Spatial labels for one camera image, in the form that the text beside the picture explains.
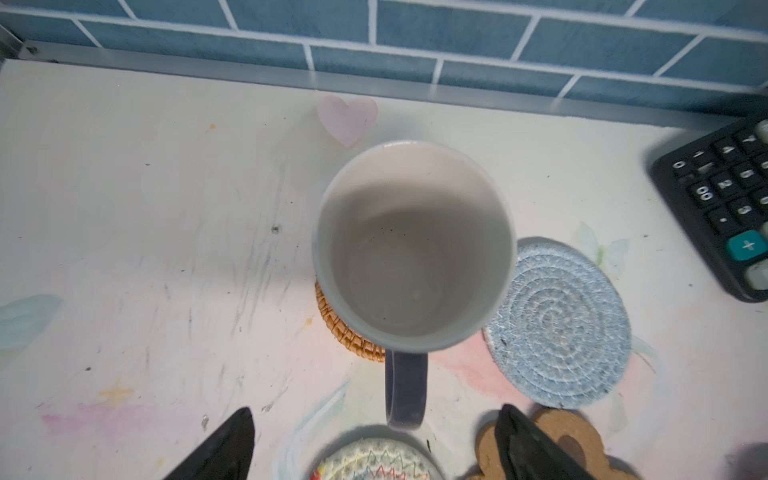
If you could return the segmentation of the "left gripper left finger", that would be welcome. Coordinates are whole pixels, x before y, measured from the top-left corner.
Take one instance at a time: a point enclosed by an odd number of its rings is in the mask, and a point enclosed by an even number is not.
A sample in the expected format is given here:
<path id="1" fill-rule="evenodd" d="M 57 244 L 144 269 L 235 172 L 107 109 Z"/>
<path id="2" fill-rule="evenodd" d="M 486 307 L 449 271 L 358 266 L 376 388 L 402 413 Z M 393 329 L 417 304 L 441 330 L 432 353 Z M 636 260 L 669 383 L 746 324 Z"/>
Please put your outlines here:
<path id="1" fill-rule="evenodd" d="M 165 480 L 245 480 L 254 447 L 252 413 L 248 407 L 242 407 L 172 470 Z"/>

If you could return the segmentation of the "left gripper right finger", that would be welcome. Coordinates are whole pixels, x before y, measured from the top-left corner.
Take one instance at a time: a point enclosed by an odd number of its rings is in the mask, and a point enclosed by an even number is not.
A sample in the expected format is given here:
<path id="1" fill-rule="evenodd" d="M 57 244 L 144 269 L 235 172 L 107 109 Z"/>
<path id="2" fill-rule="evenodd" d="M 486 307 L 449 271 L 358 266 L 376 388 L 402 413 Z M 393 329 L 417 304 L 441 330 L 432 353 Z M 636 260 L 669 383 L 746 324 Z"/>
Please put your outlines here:
<path id="1" fill-rule="evenodd" d="M 504 404 L 494 428 L 503 478 L 593 480 L 517 407 Z"/>

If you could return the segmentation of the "brown paw print coaster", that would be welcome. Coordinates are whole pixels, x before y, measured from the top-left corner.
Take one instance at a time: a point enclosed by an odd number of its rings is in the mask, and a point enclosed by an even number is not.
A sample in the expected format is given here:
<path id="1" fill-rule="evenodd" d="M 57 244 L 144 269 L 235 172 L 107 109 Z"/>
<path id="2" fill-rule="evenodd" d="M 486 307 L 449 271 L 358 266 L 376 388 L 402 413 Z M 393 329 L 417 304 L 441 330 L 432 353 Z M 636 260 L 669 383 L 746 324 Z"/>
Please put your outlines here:
<path id="1" fill-rule="evenodd" d="M 568 410 L 543 408 L 534 416 L 527 417 L 594 479 L 637 477 L 611 462 L 605 453 L 602 437 L 582 416 Z M 478 471 L 469 476 L 471 479 L 504 479 L 494 438 L 496 421 L 483 426 L 477 435 L 475 453 Z"/>

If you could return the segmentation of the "blue woven round coaster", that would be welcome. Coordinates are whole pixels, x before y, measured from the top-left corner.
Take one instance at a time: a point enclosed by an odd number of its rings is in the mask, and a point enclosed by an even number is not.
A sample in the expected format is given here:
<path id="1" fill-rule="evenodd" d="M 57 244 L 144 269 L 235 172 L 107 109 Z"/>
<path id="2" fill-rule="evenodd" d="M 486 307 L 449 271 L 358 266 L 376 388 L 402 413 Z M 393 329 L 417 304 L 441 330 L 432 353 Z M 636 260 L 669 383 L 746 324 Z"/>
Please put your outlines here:
<path id="1" fill-rule="evenodd" d="M 544 237 L 520 241 L 510 286 L 483 336 L 518 391 L 568 410 L 607 396 L 632 350 L 629 317 L 608 276 L 578 250 Z"/>

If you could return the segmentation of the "pale woven round coaster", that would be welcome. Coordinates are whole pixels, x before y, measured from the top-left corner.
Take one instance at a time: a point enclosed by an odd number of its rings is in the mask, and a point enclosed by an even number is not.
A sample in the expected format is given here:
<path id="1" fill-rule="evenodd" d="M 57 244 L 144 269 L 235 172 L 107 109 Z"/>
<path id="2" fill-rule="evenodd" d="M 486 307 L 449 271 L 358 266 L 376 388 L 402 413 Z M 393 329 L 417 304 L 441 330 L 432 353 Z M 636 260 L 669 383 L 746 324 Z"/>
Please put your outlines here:
<path id="1" fill-rule="evenodd" d="M 367 438 L 345 445 L 321 460 L 310 479 L 437 480 L 443 479 L 443 475 L 426 455 L 407 443 Z"/>

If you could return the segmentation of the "tan rattan round coaster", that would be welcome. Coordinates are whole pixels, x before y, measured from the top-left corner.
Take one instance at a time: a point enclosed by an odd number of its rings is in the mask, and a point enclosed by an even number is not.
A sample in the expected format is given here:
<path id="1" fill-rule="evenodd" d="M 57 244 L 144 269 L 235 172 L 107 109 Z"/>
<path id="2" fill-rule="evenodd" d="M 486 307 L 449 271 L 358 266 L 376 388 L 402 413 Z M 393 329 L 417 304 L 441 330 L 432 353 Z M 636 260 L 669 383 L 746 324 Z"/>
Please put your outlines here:
<path id="1" fill-rule="evenodd" d="M 351 329 L 334 311 L 318 282 L 315 282 L 315 294 L 319 313 L 333 337 L 349 352 L 360 358 L 383 363 L 386 357 L 384 348 L 376 345 Z"/>

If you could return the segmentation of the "lilac mug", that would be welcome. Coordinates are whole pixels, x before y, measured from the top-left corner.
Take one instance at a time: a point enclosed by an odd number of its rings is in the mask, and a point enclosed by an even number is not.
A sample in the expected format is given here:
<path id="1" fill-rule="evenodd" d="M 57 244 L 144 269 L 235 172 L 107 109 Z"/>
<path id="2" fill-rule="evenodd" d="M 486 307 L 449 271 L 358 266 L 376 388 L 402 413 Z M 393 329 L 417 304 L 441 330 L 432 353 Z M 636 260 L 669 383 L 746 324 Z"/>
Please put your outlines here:
<path id="1" fill-rule="evenodd" d="M 517 238 L 501 191 L 475 160 L 399 140 L 357 154 L 331 180 L 312 260 L 335 313 L 385 352 L 388 425 L 413 430 L 427 410 L 429 355 L 497 313 Z"/>

